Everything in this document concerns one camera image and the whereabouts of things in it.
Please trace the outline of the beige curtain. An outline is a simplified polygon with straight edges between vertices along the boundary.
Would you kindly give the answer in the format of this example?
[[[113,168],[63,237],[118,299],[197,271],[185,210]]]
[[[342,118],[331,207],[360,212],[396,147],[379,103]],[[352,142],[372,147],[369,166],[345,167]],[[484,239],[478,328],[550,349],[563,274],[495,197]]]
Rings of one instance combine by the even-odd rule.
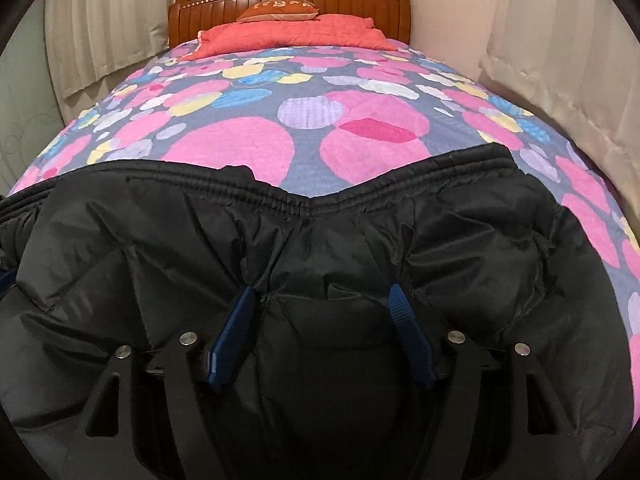
[[[172,0],[44,0],[44,39],[65,100],[168,48]]]
[[[480,67],[560,126],[639,211],[639,41],[613,0],[497,0]]]

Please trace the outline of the red folded blanket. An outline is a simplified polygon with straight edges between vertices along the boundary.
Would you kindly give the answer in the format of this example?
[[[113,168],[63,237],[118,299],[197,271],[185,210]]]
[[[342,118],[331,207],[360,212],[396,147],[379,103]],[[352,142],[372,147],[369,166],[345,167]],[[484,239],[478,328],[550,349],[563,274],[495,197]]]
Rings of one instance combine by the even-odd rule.
[[[322,14],[308,21],[234,22],[198,33],[198,44],[188,61],[228,53],[285,47],[349,47],[396,51],[397,47],[375,27],[372,18]]]

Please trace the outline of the right beige curtain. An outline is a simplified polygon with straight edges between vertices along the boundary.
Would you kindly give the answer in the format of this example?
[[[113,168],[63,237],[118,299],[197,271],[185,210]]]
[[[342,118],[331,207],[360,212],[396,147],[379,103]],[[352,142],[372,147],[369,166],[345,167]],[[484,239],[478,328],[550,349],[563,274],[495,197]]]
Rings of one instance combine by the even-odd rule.
[[[497,0],[480,67],[560,126],[639,211],[639,41],[613,0]]]

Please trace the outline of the frosted glass door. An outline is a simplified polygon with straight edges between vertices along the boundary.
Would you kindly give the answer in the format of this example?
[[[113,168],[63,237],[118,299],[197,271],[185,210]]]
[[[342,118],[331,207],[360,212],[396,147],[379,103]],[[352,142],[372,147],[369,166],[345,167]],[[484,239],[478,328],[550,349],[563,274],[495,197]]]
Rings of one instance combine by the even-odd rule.
[[[44,41],[44,0],[35,0],[1,55],[1,193],[63,129]]]

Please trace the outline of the left beige curtain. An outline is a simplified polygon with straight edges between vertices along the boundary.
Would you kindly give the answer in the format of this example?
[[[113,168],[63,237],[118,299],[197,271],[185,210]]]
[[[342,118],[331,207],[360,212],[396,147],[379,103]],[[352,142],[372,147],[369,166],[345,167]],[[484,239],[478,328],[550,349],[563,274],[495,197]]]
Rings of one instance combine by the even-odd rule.
[[[65,100],[168,48],[172,0],[44,0],[44,39]]]

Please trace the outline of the orange embroidered pillow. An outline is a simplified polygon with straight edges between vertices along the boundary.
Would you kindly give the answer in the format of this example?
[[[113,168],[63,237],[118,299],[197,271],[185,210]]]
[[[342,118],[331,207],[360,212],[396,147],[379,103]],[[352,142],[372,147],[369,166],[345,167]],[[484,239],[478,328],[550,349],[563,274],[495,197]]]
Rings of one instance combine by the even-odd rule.
[[[236,20],[240,23],[298,22],[313,20],[319,13],[319,9],[307,0],[267,0],[250,6]]]

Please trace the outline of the black puffer jacket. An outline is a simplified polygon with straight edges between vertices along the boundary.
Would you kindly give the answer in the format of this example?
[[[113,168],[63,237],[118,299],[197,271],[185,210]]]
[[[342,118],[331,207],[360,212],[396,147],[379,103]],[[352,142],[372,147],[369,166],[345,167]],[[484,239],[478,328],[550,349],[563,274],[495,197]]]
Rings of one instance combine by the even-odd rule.
[[[259,332],[211,386],[245,287]],[[6,479],[594,479],[635,407],[601,257],[498,144],[326,197],[125,160],[1,204]]]

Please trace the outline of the wooden headboard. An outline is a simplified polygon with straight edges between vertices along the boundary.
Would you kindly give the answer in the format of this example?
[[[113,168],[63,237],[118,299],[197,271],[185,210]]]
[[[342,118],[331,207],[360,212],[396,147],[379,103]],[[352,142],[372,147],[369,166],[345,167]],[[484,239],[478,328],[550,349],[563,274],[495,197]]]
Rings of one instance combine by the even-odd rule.
[[[168,44],[177,47],[198,38],[202,30],[236,21],[323,14],[370,18],[385,37],[404,44],[410,41],[410,0],[176,0],[168,10]]]

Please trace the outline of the colourful dotted bed sheet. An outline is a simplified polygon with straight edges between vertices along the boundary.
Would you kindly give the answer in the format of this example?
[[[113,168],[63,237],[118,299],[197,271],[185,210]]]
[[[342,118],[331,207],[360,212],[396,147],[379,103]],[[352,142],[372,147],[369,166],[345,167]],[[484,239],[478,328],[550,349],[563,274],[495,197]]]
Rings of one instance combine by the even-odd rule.
[[[578,218],[639,350],[639,244],[612,185],[529,106],[405,44],[277,48],[154,58],[82,110],[34,158],[18,190],[119,159],[245,166],[261,181],[323,196],[462,148],[500,143]]]

